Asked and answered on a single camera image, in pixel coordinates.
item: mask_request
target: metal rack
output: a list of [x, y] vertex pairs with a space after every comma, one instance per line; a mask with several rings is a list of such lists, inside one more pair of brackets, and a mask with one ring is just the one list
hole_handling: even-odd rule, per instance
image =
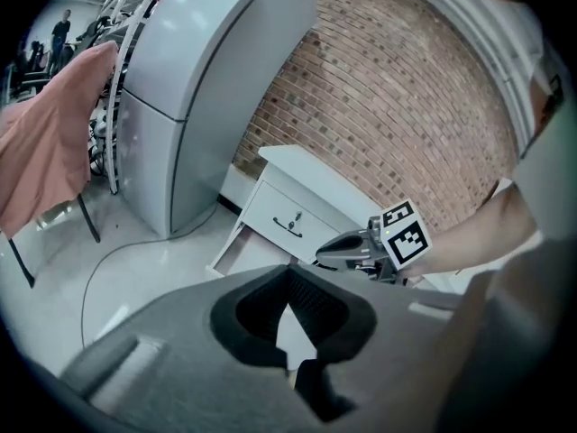
[[130, 56], [146, 20], [146, 14], [153, 0], [105, 0], [98, 18], [110, 14], [110, 26], [99, 38], [98, 43], [114, 40], [119, 44], [118, 56], [114, 69], [114, 76], [108, 97], [106, 114], [105, 147], [108, 150], [105, 156], [105, 167], [108, 173], [108, 182], [113, 194], [118, 191], [114, 165], [114, 106], [119, 93], [118, 86], [121, 73], [126, 69]]

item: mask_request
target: human arm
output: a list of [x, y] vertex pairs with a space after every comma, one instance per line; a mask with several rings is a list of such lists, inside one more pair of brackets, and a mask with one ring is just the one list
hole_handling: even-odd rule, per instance
[[433, 236], [431, 250], [402, 273], [416, 277], [488, 263], [515, 250], [535, 230], [535, 220], [512, 184], [461, 224]]

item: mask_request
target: white baseboard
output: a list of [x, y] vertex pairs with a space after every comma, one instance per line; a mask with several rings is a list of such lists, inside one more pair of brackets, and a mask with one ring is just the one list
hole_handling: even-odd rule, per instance
[[220, 194], [237, 207], [244, 208], [255, 184], [256, 180], [245, 175], [231, 164], [228, 166]]

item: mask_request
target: white drawer cabinet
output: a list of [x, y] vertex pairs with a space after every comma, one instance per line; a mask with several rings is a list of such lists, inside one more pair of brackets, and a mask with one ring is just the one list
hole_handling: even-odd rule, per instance
[[380, 208], [299, 146], [270, 146], [268, 163], [226, 245], [206, 269], [223, 277], [271, 264], [312, 263], [337, 235], [365, 227]]

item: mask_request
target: black chair leg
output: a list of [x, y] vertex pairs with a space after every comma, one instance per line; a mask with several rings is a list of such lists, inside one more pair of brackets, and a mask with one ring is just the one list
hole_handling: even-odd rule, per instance
[[14, 252], [14, 256], [16, 257], [16, 261], [20, 265], [20, 268], [22, 269], [22, 272], [24, 273], [26, 280], [30, 284], [30, 288], [34, 287], [34, 283], [35, 283], [34, 276], [32, 276], [30, 274], [30, 272], [26, 269], [26, 265], [22, 261], [22, 257], [18, 253], [18, 249], [16, 248], [16, 245], [14, 245], [14, 241], [12, 239], [9, 239], [8, 243], [10, 244], [10, 248], [12, 248], [12, 251]]
[[92, 220], [90, 219], [90, 215], [87, 212], [87, 207], [84, 205], [84, 200], [82, 200], [82, 196], [80, 194], [78, 194], [77, 201], [78, 201], [78, 204], [80, 205], [80, 210], [82, 210], [82, 215], [84, 215], [84, 219], [88, 223], [88, 227], [90, 228], [90, 233], [94, 237], [94, 240], [96, 241], [96, 243], [100, 244], [100, 235], [98, 234], [98, 231], [96, 230], [96, 228], [92, 224]]

